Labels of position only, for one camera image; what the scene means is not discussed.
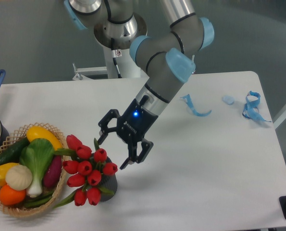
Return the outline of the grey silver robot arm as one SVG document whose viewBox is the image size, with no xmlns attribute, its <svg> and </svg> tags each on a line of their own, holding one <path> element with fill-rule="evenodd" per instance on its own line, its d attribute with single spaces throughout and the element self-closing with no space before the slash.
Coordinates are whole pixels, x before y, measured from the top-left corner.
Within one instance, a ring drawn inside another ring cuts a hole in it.
<svg viewBox="0 0 286 231">
<path fill-rule="evenodd" d="M 197 16 L 189 0 L 162 0 L 170 32 L 153 39 L 139 32 L 131 0 L 66 0 L 64 5 L 78 28 L 93 28 L 111 51 L 129 49 L 133 62 L 148 76 L 122 115 L 111 109 L 99 122 L 99 144 L 115 132 L 128 146 L 121 168 L 141 163 L 153 147 L 146 132 L 195 72 L 190 57 L 212 43 L 213 25 Z"/>
</svg>

